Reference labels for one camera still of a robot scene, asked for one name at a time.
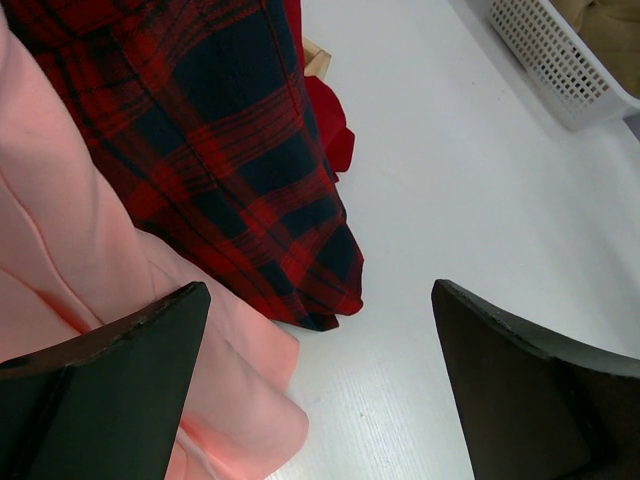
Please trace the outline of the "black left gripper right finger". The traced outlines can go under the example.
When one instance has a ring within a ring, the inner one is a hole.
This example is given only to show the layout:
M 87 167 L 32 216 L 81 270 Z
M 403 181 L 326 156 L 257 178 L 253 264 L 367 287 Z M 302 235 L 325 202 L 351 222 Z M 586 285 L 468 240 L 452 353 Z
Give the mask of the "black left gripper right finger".
M 431 293 L 477 479 L 636 479 L 639 362 L 549 330 L 450 280 Z

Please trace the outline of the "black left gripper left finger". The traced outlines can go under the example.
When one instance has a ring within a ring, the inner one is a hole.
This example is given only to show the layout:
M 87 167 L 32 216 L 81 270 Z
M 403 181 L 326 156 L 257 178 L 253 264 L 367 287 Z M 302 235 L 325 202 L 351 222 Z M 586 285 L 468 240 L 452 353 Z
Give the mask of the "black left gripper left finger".
M 4 479 L 162 479 L 211 297 L 192 282 L 1 365 Z

